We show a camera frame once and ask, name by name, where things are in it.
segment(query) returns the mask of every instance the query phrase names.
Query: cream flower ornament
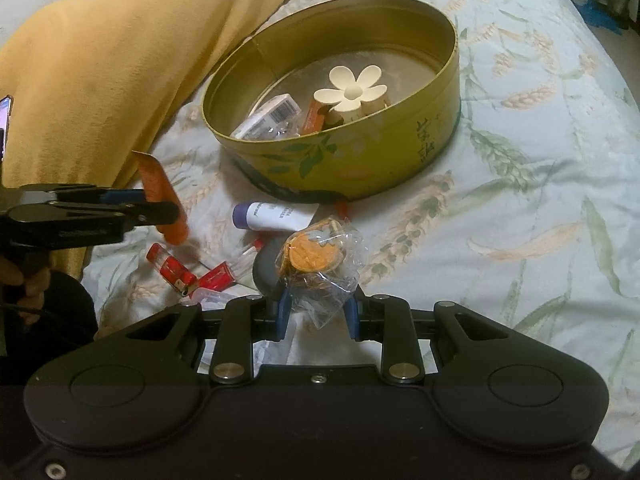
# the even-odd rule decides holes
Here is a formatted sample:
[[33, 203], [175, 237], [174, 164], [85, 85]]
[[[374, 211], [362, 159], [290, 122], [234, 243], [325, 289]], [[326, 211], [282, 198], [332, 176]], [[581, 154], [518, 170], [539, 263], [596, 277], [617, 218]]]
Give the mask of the cream flower ornament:
[[376, 85], [382, 76], [379, 66], [367, 66], [358, 79], [345, 66], [336, 66], [329, 72], [329, 81], [337, 88], [322, 88], [314, 93], [314, 99], [330, 105], [344, 123], [350, 123], [386, 108], [389, 104], [386, 85]]

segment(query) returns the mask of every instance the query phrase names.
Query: barcode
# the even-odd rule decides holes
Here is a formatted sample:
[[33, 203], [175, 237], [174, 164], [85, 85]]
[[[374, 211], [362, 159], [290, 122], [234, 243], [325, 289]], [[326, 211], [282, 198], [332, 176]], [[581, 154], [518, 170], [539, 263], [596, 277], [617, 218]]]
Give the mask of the barcode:
[[281, 123], [283, 121], [288, 121], [289, 119], [295, 117], [297, 114], [298, 107], [288, 99], [285, 99], [278, 106], [276, 106], [269, 115], [271, 116], [271, 119], [273, 119], [273, 122]]

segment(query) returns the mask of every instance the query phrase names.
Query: white tube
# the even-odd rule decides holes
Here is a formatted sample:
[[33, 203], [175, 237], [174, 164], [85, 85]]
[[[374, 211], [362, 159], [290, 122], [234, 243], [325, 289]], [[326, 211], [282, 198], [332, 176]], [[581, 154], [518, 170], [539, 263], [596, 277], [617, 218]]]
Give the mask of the white tube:
[[234, 208], [238, 229], [252, 231], [301, 231], [309, 227], [319, 204], [241, 203]]

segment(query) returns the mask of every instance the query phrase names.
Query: yellow tin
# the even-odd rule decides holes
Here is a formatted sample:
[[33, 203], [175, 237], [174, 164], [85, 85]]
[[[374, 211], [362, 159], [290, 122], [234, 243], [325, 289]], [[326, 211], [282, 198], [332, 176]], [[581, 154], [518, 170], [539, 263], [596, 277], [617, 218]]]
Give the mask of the yellow tin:
[[[383, 69], [392, 106], [353, 123], [286, 140], [228, 135], [259, 104], [290, 93], [306, 112], [331, 88], [331, 66]], [[355, 200], [389, 189], [441, 152], [460, 116], [458, 40], [417, 0], [332, 0], [274, 23], [217, 68], [203, 100], [216, 138], [259, 189], [291, 202]]]

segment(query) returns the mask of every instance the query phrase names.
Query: bed sheet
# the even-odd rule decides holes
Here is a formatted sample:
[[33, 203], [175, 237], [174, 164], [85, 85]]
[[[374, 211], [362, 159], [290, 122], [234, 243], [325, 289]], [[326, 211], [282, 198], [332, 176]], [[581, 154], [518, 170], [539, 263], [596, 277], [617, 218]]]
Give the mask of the bed sheet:
[[[269, 23], [322, 1], [288, 0]], [[610, 388], [596, 446], [628, 466], [640, 459], [638, 108], [569, 0], [423, 1], [459, 31], [462, 118], [436, 163], [353, 204], [370, 247], [362, 285], [414, 308], [457, 301], [591, 364]], [[268, 199], [221, 153], [202, 121], [203, 92], [152, 150], [189, 214], [191, 244], [176, 253], [196, 272], [199, 251], [222, 261], [245, 243], [233, 205]], [[358, 149], [342, 144], [335, 156]], [[155, 229], [139, 228], [94, 249], [82, 282], [101, 325], [177, 300], [145, 262], [155, 241]], [[379, 358], [379, 345], [348, 339], [342, 319], [316, 332], [302, 314], [286, 341], [255, 348], [257, 365]]]

